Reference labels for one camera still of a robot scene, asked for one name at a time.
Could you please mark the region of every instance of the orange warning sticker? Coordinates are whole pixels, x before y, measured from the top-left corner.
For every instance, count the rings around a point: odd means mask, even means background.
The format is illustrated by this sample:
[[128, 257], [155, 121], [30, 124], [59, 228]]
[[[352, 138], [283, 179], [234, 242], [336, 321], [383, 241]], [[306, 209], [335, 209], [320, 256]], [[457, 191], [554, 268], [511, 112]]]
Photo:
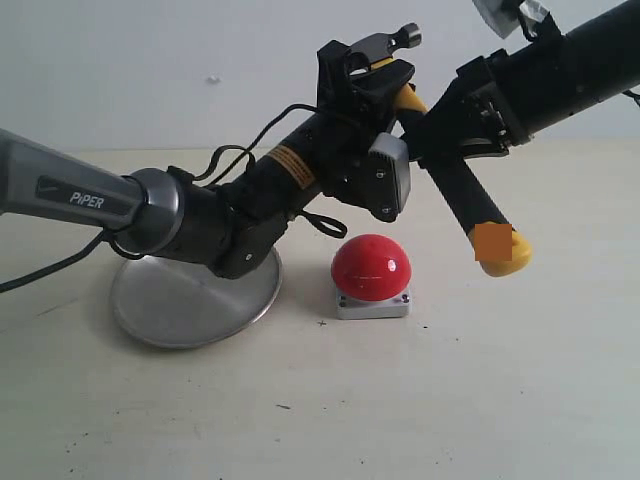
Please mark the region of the orange warning sticker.
[[511, 225], [483, 223], [476, 225], [473, 235], [473, 247], [477, 262], [511, 262], [512, 239]]
[[302, 190], [309, 188], [316, 181], [307, 164], [289, 147], [278, 145], [267, 155], [282, 165]]

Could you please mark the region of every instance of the warning label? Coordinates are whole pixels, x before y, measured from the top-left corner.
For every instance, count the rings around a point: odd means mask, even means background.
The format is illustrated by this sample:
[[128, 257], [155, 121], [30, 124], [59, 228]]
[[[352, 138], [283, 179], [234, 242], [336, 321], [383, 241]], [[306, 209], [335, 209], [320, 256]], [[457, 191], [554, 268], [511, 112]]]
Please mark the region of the warning label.
[[309, 188], [316, 181], [307, 164], [289, 147], [278, 145], [267, 155], [282, 165], [302, 190]]

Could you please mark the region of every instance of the circular metal base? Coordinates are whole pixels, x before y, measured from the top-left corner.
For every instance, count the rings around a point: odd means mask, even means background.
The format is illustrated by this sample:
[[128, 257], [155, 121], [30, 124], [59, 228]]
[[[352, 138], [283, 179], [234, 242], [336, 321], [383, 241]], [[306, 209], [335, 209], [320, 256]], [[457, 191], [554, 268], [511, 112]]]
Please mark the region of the circular metal base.
[[238, 280], [202, 265], [155, 257], [128, 261], [111, 288], [111, 308], [132, 337], [162, 348], [196, 348], [249, 326], [273, 304], [282, 284], [275, 249]]

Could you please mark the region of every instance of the white wall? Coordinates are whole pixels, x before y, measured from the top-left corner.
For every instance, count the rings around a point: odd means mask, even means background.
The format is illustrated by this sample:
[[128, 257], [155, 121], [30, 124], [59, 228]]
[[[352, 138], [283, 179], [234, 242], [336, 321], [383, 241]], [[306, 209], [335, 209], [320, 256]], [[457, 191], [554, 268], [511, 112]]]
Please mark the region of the white wall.
[[[565, 31], [618, 3], [546, 1]], [[503, 45], [471, 0], [3, 0], [0, 127], [63, 149], [248, 143], [289, 103], [314, 101], [327, 41], [411, 21], [424, 41], [404, 57], [430, 103], [456, 67]], [[637, 109], [617, 98], [541, 136], [639, 129]]]

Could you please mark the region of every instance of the red button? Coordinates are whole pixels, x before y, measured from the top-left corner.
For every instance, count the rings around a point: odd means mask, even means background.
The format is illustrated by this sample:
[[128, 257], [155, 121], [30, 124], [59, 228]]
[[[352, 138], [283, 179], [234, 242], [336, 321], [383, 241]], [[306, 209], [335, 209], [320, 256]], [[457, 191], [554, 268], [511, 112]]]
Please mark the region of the red button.
[[352, 298], [379, 302], [401, 293], [411, 264], [400, 245], [382, 235], [361, 235], [345, 243], [331, 265], [336, 286]]

